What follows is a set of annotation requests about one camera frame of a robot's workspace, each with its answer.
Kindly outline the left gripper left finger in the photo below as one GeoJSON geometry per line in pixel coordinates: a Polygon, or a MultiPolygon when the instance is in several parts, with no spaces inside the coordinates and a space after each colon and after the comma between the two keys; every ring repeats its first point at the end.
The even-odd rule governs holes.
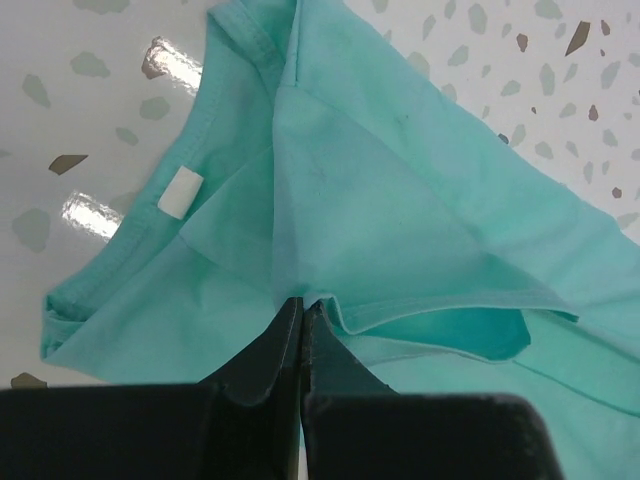
{"type": "Polygon", "coordinates": [[[196,383],[1,394],[5,479],[294,479],[303,307],[196,383]]]}

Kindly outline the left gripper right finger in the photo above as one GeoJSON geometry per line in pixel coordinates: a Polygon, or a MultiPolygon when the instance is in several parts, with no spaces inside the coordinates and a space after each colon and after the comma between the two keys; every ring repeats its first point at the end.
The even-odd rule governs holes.
{"type": "Polygon", "coordinates": [[[560,479],[546,427],[507,394],[399,394],[304,314],[301,420],[312,479],[560,479]]]}

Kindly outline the teal t-shirt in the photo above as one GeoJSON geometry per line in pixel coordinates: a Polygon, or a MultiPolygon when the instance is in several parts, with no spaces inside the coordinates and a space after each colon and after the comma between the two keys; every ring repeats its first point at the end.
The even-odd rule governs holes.
{"type": "Polygon", "coordinates": [[[391,387],[520,395],[567,478],[638,477],[638,246],[342,2],[228,1],[179,138],[46,295],[40,355],[195,381],[295,296],[391,387]]]}

